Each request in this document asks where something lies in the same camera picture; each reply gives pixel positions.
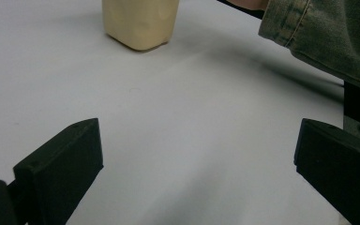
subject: white surface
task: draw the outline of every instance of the white surface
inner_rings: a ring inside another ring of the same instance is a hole
[[[182,0],[169,44],[134,52],[101,3],[0,1],[0,179],[98,117],[105,168],[68,224],[338,224],[293,165],[301,119],[341,127],[341,80],[257,36],[259,20]]]

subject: denim fabric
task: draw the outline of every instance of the denim fabric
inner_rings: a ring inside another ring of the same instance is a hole
[[[259,35],[360,87],[360,0],[271,0]]]

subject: white table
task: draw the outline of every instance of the white table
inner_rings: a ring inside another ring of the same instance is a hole
[[[105,168],[68,224],[335,225],[295,171],[302,118],[342,126],[342,80],[257,35],[260,21],[181,0],[171,41],[134,52],[99,1],[0,1],[0,179],[97,117]]]

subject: cream-colored cup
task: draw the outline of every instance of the cream-colored cup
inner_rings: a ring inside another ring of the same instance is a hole
[[[138,51],[170,40],[179,0],[102,0],[108,35]]]

